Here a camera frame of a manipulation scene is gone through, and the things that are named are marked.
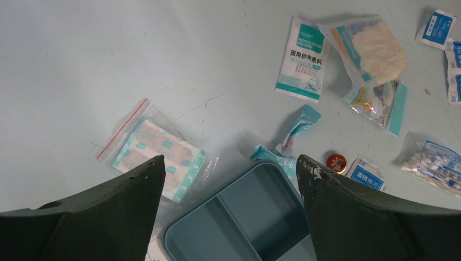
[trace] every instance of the clear plastic wrapper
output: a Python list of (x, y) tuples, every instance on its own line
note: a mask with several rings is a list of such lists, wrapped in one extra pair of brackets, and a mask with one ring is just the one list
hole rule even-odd
[(352, 89), (343, 100), (356, 112), (395, 136), (400, 134), (408, 88), (392, 80), (374, 88)]
[(448, 104), (461, 105), (461, 42), (448, 38), (445, 54), (448, 61)]
[(445, 50), (445, 41), (450, 36), (456, 16), (442, 10), (435, 11), (429, 21), (418, 31), (416, 40)]
[(96, 159), (114, 174), (121, 175), (160, 154), (165, 156), (166, 172), (162, 195), (175, 203), (181, 202), (197, 176), (202, 179), (208, 176), (199, 172), (208, 170), (207, 166), (217, 160), (184, 141), (173, 122), (147, 98), (117, 128)]
[(455, 151), (409, 132), (396, 162), (403, 170), (461, 196), (461, 157)]
[(355, 18), (319, 28), (340, 53), (354, 86), (382, 85), (398, 79), (405, 68), (407, 58), (403, 48), (379, 16)]

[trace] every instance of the small round tin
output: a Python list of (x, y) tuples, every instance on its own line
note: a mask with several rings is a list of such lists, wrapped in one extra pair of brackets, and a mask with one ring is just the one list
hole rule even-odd
[(343, 155), (333, 154), (327, 159), (327, 167), (341, 174), (347, 169), (347, 160)]

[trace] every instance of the paper packaging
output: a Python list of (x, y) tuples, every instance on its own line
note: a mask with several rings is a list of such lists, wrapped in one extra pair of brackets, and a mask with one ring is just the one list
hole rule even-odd
[(379, 16), (320, 25), (320, 31), (338, 50), (357, 88), (396, 80), (405, 67), (403, 48)]
[(318, 103), (329, 50), (316, 24), (293, 17), (276, 91)]
[(456, 16), (450, 15), (442, 10), (435, 11), (431, 19), (422, 27), (416, 35), (416, 40), (445, 50), (445, 41), (450, 36), (450, 31), (456, 21)]
[(299, 115), (282, 143), (276, 146), (276, 150), (283, 156), (289, 157), (293, 153), (294, 137), (312, 127), (321, 117), (314, 108), (309, 105), (304, 105)]
[(461, 42), (448, 38), (445, 54), (448, 61), (448, 104), (461, 105)]
[(379, 191), (386, 189), (386, 183), (378, 167), (361, 155), (357, 156), (346, 177)]
[(130, 134), (113, 162), (125, 173), (157, 155), (165, 156), (165, 185), (162, 195), (179, 203), (205, 161), (205, 152), (169, 134), (148, 120)]

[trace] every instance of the medical supply package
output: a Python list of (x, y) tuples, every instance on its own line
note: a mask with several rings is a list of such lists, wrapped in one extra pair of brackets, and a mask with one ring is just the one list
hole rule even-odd
[(448, 61), (448, 104), (461, 105), (461, 42), (448, 38), (445, 54)]
[(319, 25), (342, 57), (357, 87), (376, 87), (399, 78), (407, 58), (390, 27), (379, 17)]
[(445, 41), (450, 36), (456, 16), (442, 10), (435, 11), (431, 19), (416, 35), (416, 41), (445, 50)]
[(179, 203), (202, 166), (210, 166), (210, 158), (204, 150), (184, 141), (184, 135), (149, 99), (144, 98), (116, 128), (96, 159), (114, 174), (121, 175), (162, 154), (166, 177), (161, 194)]
[(408, 88), (392, 80), (374, 88), (353, 88), (344, 98), (356, 112), (398, 136), (403, 122)]
[(320, 115), (320, 113), (311, 106), (304, 105), (299, 110), (298, 117), (293, 123), (290, 132), (286, 135), (282, 143), (278, 144), (275, 149), (280, 153), (280, 155), (291, 157), (295, 143), (295, 136), (298, 136), (300, 133), (312, 127), (312, 125), (314, 125), (321, 116), (322, 115)]
[(275, 161), (285, 171), (288, 178), (293, 181), (296, 177), (296, 159), (292, 157), (280, 156), (272, 153), (263, 145), (258, 145), (254, 149), (251, 159), (269, 159)]
[(378, 167), (359, 155), (352, 164), (346, 177), (379, 191), (386, 189), (386, 183)]
[(461, 157), (423, 134), (408, 133), (396, 162), (402, 170), (461, 196)]
[(329, 50), (316, 24), (293, 17), (276, 91), (318, 103)]

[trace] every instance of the white package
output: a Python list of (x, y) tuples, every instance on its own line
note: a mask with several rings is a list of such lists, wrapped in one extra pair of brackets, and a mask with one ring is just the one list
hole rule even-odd
[(442, 10), (435, 11), (431, 19), (422, 27), (416, 35), (416, 40), (445, 50), (445, 41), (450, 36), (450, 31), (456, 21), (456, 16), (448, 14)]
[(378, 167), (362, 155), (357, 156), (346, 177), (379, 191), (386, 189), (386, 183)]
[(445, 54), (448, 61), (448, 104), (461, 105), (461, 42), (448, 38)]
[(318, 103), (329, 50), (316, 24), (293, 17), (276, 91)]

